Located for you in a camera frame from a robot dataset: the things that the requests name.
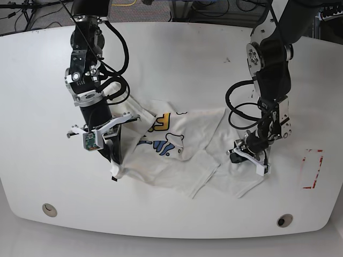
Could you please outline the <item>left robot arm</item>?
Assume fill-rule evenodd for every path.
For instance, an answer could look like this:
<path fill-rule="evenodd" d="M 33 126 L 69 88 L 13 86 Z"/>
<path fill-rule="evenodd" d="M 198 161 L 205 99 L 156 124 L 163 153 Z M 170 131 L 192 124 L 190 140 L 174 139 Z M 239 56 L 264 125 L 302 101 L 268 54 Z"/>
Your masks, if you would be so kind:
<path fill-rule="evenodd" d="M 293 44 L 305 33 L 321 8 L 335 4 L 332 1 L 287 1 L 278 16 L 273 2 L 266 1 L 263 16 L 252 30 L 250 43 L 246 46 L 251 80 L 235 83 L 225 96 L 231 114 L 253 122 L 243 127 L 244 137 L 236 140 L 234 148 L 229 151 L 232 163 L 250 161 L 256 166 L 258 175 L 269 173 L 267 149 L 292 132 L 287 94 L 291 89 L 288 63 L 294 57 Z M 233 91 L 245 85 L 254 85 L 259 95 L 254 104 L 261 111 L 259 118 L 239 111 L 239 107 L 230 101 Z"/>

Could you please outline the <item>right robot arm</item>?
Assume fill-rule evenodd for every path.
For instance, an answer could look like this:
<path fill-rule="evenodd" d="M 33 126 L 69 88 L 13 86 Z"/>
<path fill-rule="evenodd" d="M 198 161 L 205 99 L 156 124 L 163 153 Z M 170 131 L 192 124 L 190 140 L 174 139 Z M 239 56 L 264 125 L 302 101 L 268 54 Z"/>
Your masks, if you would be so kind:
<path fill-rule="evenodd" d="M 74 126 L 68 136 L 80 134 L 83 148 L 97 151 L 105 159 L 122 164 L 122 124 L 138 118 L 125 112 L 114 116 L 110 107 L 125 102 L 131 93 L 123 74 L 129 65 L 129 49 L 124 37 L 108 21 L 111 1 L 74 1 L 67 13 L 75 24 L 71 35 L 70 66 L 65 72 L 65 84 L 79 107 L 85 126 Z M 100 28 L 104 23 L 113 32 L 124 51 L 124 63 L 115 70 L 104 62 L 105 37 Z"/>

